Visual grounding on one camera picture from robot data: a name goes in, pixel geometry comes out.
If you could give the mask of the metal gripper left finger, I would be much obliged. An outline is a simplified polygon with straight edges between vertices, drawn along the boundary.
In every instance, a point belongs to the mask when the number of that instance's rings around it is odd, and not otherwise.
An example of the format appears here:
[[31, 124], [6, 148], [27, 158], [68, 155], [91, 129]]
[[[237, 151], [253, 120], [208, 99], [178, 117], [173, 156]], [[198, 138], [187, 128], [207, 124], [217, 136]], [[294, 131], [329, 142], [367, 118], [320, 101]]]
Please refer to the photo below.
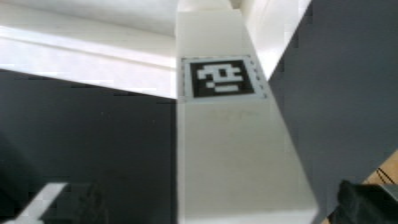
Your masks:
[[11, 224], [107, 224], [97, 183], [49, 183]]

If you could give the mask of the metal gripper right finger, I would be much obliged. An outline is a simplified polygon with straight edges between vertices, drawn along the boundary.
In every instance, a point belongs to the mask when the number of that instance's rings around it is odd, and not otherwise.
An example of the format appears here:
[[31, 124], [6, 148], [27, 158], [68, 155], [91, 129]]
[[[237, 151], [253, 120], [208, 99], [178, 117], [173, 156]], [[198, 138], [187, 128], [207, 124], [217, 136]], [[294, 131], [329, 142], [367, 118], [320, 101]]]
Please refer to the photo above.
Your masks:
[[398, 224], [398, 185], [342, 181], [331, 224]]

